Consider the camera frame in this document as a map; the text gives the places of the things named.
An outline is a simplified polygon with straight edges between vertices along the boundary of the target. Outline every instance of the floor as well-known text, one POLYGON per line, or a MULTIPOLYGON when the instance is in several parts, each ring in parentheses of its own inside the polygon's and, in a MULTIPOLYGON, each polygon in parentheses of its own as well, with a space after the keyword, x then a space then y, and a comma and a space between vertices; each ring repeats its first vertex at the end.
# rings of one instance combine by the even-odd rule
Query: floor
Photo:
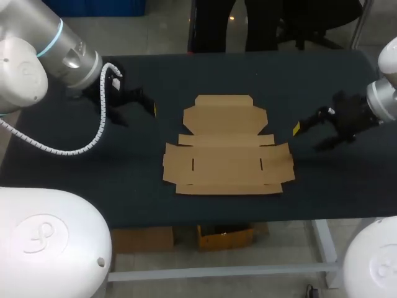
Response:
MULTIPOLYGON (((243 0, 233 8, 227 37, 227 52, 243 52, 246 38, 246 13, 243 0)), ((144 17, 65 18, 65 22, 102 55, 158 55, 187 51, 190 1, 148 0, 144 17)), ((329 32, 329 38, 349 44, 353 24, 329 32)), ((397 34, 397 2, 375 0, 364 28, 360 48, 376 66, 377 55, 397 34)), ((306 44, 308 50, 322 50, 306 44)), ((295 50, 287 43, 281 50, 295 50)), ((17 114, 9 115, 15 122, 17 114)), ((0 160, 9 135, 0 130, 0 160)), ((337 251, 342 251, 359 219, 329 220, 337 251)), ((190 228, 177 228, 176 250, 171 253, 118 255, 116 271, 194 268, 250 264, 310 263, 320 261, 309 222, 271 222, 270 235, 258 235, 253 246, 243 250, 199 253, 190 228)), ((196 278, 165 281, 121 282, 109 286, 108 298, 152 297, 269 297, 301 298, 310 283, 321 289, 323 298, 343 298, 341 290, 326 289, 322 274, 196 278)))
MULTIPOLYGON (((338 253, 345 248, 359 221, 328 221, 338 253)), ((122 272, 321 261, 310 222, 269 222, 269 234, 258 233, 254 244, 249 248, 219 252, 197 252, 194 231, 190 227, 175 228, 177 244, 176 249, 170 253, 117 255, 115 270, 122 272)), ((326 289, 323 273, 120 282, 108 287, 107 298, 304 298, 307 284, 320 288, 322 298, 345 298, 342 290, 326 289)))

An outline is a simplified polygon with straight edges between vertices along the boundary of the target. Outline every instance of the cardboard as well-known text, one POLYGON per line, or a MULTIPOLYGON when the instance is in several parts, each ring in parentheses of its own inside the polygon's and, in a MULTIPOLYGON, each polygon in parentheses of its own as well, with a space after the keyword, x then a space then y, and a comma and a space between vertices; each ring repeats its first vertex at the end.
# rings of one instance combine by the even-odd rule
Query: cardboard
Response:
POLYGON ((112 230, 113 253, 171 251, 174 248, 172 227, 112 230))
POLYGON ((281 184, 265 185, 184 185, 176 184, 177 194, 196 195, 244 195, 277 194, 283 192, 281 184))
POLYGON ((200 149, 167 144, 163 179, 193 185, 263 185, 295 179, 287 144, 200 149))
POLYGON ((163 179, 177 193, 273 194, 295 179, 288 144, 258 135, 267 114, 250 96, 198 96, 184 125, 194 135, 179 135, 186 146, 167 144, 163 159, 163 179))
POLYGON ((235 231, 223 232, 219 229, 217 233, 206 235, 205 227, 197 226, 198 247, 200 251, 220 251, 235 248, 244 248, 252 244, 254 239, 254 229, 248 225, 235 231))
POLYGON ((184 125, 194 135, 257 135, 267 125, 267 115, 247 95, 200 95, 184 111, 184 125))
POLYGON ((274 145, 273 135, 179 135, 179 144, 196 147, 258 147, 274 145))

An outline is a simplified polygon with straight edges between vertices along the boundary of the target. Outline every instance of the metal frame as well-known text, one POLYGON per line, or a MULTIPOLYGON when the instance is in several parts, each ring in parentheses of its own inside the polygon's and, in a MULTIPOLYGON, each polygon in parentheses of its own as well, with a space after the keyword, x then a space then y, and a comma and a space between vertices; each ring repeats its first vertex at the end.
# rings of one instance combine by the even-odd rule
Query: metal frame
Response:
POLYGON ((362 14, 359 17, 359 21, 358 21, 357 25, 355 26, 352 39, 350 40, 350 45, 349 45, 350 49, 356 50, 357 47, 359 46, 362 29, 364 27, 365 22, 368 19, 368 16, 371 13, 371 8, 373 6, 373 2, 374 2, 374 0, 365 0, 364 1, 362 14))
MULTIPOLYGON (((353 233, 347 246, 350 245, 351 241, 363 228, 370 225, 374 221, 375 219, 373 218, 362 219, 360 225, 353 233)), ((332 240, 331 232, 329 231, 327 220, 312 220, 312 225, 323 260, 322 263, 115 272, 109 274, 108 282, 326 272, 326 281, 328 287, 337 288, 340 286, 342 281, 341 264, 343 263, 347 247, 341 256, 338 257, 334 242, 332 240)))

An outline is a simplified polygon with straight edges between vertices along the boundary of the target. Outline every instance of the black table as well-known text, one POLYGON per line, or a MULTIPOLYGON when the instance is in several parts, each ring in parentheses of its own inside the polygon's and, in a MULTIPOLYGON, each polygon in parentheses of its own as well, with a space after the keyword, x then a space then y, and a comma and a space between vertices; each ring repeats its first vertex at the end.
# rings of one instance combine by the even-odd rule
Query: black table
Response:
MULTIPOLYGON (((362 133, 350 145, 315 153, 311 146, 332 133, 327 125, 292 138, 297 120, 332 95, 364 93, 375 73, 360 52, 344 50, 246 55, 117 57, 130 88, 155 99, 154 120, 140 106, 120 109, 129 128, 109 124, 85 155, 53 156, 12 138, 0 174, 2 186, 47 187, 77 194, 104 215, 110 228, 220 224, 267 220, 383 217, 397 214, 397 127, 362 133), (185 196, 162 180, 166 142, 177 143, 182 112, 199 94, 249 94, 267 109, 276 142, 289 142, 296 180, 268 196, 185 196)), ((50 80, 46 98, 24 109, 17 128, 55 148, 91 141, 99 116, 87 100, 71 101, 50 80)))

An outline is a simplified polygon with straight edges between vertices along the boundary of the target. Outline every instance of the person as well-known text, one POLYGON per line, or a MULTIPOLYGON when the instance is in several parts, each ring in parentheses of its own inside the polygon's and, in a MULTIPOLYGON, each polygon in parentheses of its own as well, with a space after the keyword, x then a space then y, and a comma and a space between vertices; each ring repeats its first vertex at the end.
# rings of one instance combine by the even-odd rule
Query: person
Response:
MULTIPOLYGON (((194 53, 225 52, 226 29, 236 0, 195 0, 194 53)), ((245 0, 248 15, 246 51, 277 50, 282 0, 245 0)))

